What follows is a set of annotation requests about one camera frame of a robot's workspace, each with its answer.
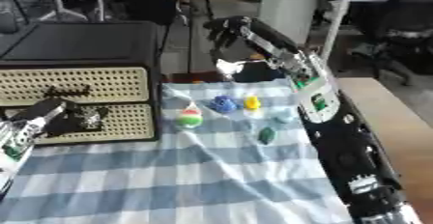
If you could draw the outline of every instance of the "amplifier grille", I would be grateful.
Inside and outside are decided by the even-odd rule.
[[[88,96],[65,98],[77,103],[147,101],[147,77],[143,68],[0,70],[0,105],[32,105],[51,87],[69,92],[86,86]]]

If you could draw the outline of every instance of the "green toy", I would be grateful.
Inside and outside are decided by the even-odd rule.
[[[195,128],[203,123],[203,117],[200,109],[192,102],[185,110],[182,111],[178,118],[178,124],[186,128]]]
[[[275,139],[275,136],[276,133],[272,128],[265,127],[262,130],[260,130],[259,141],[264,145],[268,145]]]

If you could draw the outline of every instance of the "watermelon toy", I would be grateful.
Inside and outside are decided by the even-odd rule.
[[[186,109],[184,109],[178,118],[179,125],[186,128],[195,128],[203,123],[201,111],[192,102]]]

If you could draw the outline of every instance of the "blue toy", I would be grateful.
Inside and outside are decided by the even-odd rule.
[[[210,104],[211,109],[218,113],[226,114],[238,109],[238,105],[235,100],[229,96],[218,96],[215,97]]]

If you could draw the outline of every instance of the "tripod stand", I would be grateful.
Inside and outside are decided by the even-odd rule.
[[[179,0],[173,0],[173,4],[174,4],[174,9],[177,9],[177,5],[178,5]],[[205,0],[205,5],[206,5],[206,15],[207,18],[209,20],[213,20],[214,19],[214,12],[212,10],[212,4],[211,4],[211,0]],[[188,65],[187,65],[187,72],[191,73],[191,67],[192,67],[192,44],[193,44],[193,29],[194,29],[194,0],[189,0],[189,18],[188,18]],[[165,48],[165,45],[167,44],[167,40],[168,40],[168,35],[170,34],[170,29],[171,26],[174,23],[174,20],[176,18],[176,15],[173,16],[173,19],[171,20],[171,22],[166,26],[165,28],[165,33],[164,33],[164,37],[162,39],[162,44],[161,47],[159,49],[159,58],[162,55],[162,52]]]
[[[51,19],[54,16],[57,18],[57,20],[62,20],[61,14],[68,14],[70,16],[87,20],[87,17],[85,15],[66,9],[63,0],[54,0],[54,10],[42,16],[40,20]]]

